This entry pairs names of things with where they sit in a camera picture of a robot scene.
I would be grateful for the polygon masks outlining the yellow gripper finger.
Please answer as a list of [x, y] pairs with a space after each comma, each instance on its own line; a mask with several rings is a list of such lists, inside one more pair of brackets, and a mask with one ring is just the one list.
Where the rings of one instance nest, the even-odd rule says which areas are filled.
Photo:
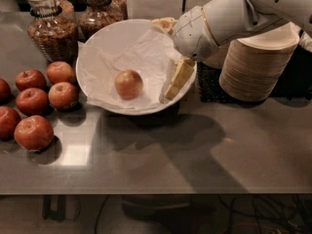
[[191, 58], [181, 58], [175, 69], [169, 76], [169, 80], [163, 89], [163, 97], [173, 100], [194, 72], [195, 61]]
[[173, 35], [174, 27], [177, 20], [174, 18], [159, 18], [153, 19], [150, 22], [150, 27], [160, 33], [167, 34], [169, 37]]

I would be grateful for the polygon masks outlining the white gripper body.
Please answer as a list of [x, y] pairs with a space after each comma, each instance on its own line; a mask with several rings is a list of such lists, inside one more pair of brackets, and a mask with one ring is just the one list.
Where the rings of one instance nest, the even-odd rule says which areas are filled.
[[218, 44], [211, 34], [204, 9], [199, 6], [177, 20], [172, 39], [177, 51], [197, 62], [206, 60], [218, 50]]

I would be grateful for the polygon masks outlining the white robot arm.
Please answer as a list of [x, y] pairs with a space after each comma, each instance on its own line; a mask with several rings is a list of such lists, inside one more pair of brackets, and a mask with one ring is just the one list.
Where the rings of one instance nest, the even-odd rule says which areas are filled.
[[211, 0], [179, 19], [151, 22], [167, 34], [185, 60], [169, 79], [162, 97], [175, 98], [190, 76], [188, 64], [198, 63], [202, 101], [262, 102], [287, 66], [297, 40], [280, 50], [247, 46], [247, 40], [275, 32], [289, 22], [312, 32], [312, 0]]

